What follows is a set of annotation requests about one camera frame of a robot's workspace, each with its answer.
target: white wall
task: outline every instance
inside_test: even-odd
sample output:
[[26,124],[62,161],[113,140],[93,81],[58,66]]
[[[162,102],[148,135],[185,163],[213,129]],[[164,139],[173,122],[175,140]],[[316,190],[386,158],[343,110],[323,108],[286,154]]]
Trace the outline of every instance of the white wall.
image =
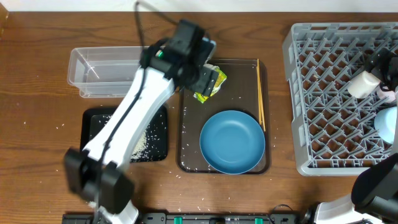
[[[0,0],[8,11],[132,11],[135,0]],[[174,12],[398,12],[398,0],[147,0]]]

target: brown wood tabletop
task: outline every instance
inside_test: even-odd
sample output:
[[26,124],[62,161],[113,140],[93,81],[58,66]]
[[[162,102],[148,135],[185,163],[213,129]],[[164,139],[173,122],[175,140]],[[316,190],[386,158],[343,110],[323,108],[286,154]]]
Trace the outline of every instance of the brown wood tabletop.
[[[215,57],[259,58],[268,73],[272,165],[264,175],[188,174],[176,165],[178,95],[169,107],[170,147],[160,162],[130,166],[138,209],[176,213],[268,213],[284,203],[305,210],[351,192],[355,177],[303,177],[295,166],[292,106],[282,42],[298,22],[396,21],[398,14],[171,13],[206,27]],[[146,42],[173,26],[143,13]],[[60,223],[65,212],[91,212],[67,190],[63,155],[80,143],[88,108],[121,99],[84,99],[67,83],[75,47],[139,45],[131,12],[11,12],[0,40],[0,223]]]

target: blue plate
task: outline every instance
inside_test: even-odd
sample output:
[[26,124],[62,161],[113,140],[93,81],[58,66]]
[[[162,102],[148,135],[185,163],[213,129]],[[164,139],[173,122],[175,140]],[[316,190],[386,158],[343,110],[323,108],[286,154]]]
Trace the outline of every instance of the blue plate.
[[261,160],[266,139],[255,119],[240,111],[223,111],[212,116],[200,133],[203,157],[225,174],[242,174]]

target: transparent plastic box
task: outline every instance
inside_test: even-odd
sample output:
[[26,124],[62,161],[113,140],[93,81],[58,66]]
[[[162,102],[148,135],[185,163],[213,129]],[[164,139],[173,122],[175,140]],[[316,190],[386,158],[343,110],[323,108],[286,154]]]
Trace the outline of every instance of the transparent plastic box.
[[141,47],[84,47],[73,49],[68,83],[84,98],[124,97],[139,67]]

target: white plastic crate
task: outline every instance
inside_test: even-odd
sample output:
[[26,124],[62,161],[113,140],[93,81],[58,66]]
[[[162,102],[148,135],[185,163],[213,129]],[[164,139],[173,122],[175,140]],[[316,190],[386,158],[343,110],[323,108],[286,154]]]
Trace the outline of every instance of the white plastic crate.
[[388,157],[391,145],[373,126],[387,99],[375,92],[356,99],[346,90],[383,47],[398,53],[397,22],[292,26],[282,48],[302,175],[359,175]]

